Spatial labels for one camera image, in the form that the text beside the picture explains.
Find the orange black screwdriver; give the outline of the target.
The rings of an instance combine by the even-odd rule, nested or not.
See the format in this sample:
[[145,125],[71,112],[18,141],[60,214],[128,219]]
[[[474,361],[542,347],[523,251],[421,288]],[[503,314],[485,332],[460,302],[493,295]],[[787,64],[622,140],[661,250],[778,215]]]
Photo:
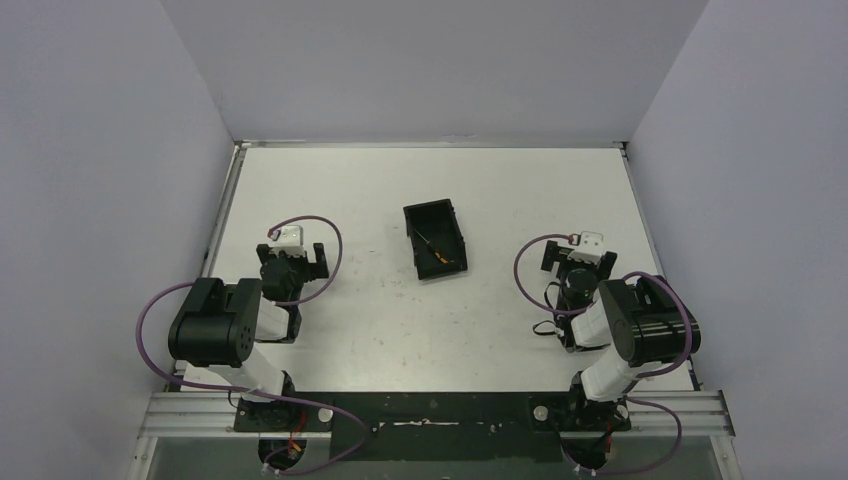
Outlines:
[[420,231],[414,229],[413,232],[424,242],[424,245],[427,247],[428,251],[433,254],[433,256],[441,263],[441,264],[450,264],[452,260],[446,258],[441,251],[433,244],[431,240],[425,237]]

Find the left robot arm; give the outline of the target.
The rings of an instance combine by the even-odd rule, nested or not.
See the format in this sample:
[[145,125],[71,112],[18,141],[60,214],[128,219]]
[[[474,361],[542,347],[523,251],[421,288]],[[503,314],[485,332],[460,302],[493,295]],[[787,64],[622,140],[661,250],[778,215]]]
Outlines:
[[302,315],[297,304],[305,284],[327,279],[323,244],[308,254],[301,246],[260,244],[257,278],[227,284],[220,278],[197,279],[168,335],[176,360],[207,368],[236,387],[234,428],[243,432],[292,431],[308,423],[307,408],[290,397],[291,376],[259,351],[261,343],[291,344]]

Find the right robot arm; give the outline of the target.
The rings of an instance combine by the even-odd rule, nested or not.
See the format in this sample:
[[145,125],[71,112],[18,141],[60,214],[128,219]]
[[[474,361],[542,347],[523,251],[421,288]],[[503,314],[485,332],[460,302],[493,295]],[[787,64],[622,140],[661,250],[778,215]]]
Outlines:
[[561,431],[627,428],[626,395],[638,382],[679,367],[700,346],[694,315],[665,278],[635,273],[614,279],[616,260],[595,234],[545,245],[541,268],[554,273],[557,290],[556,297],[543,297],[551,333],[570,353],[600,356],[574,375],[563,397],[535,407],[539,423]]

